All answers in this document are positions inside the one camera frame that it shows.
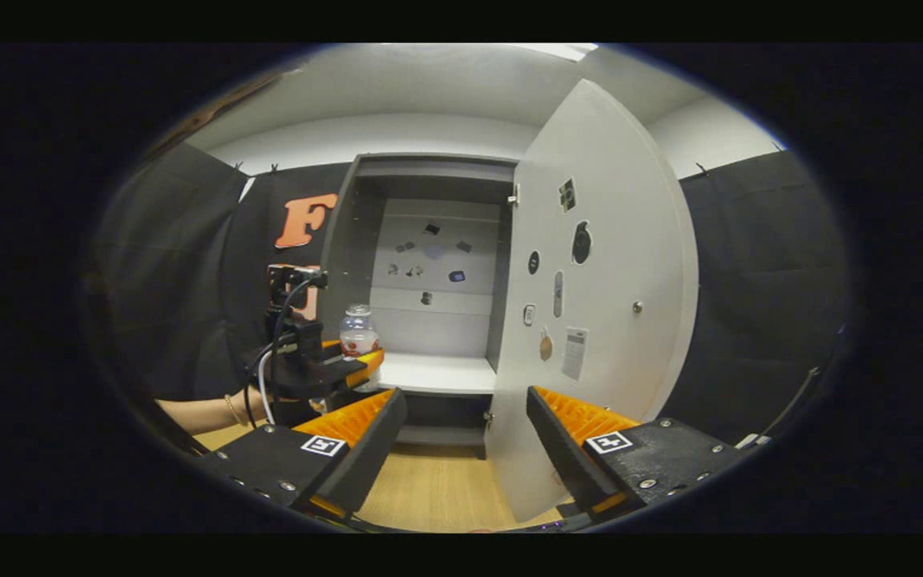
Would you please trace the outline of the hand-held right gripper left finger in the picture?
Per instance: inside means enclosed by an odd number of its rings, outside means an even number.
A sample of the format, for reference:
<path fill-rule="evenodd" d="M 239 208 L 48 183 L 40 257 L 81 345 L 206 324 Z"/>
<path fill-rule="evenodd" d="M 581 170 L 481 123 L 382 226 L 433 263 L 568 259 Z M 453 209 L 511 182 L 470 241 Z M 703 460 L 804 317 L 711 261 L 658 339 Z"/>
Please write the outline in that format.
<path fill-rule="evenodd" d="M 406 417 L 405 393 L 385 389 L 294 427 L 260 425 L 197 462 L 253 499 L 344 521 L 363 507 Z"/>

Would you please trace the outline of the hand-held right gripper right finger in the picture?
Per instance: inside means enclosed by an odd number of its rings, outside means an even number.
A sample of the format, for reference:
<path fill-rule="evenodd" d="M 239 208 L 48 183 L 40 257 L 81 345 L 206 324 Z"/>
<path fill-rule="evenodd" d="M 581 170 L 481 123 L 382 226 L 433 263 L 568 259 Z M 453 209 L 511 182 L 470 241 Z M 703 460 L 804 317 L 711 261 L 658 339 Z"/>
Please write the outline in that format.
<path fill-rule="evenodd" d="M 554 471 L 594 522 L 673 499 L 746 456 L 673 418 L 636 422 L 541 386 L 528 387 L 525 405 Z"/>

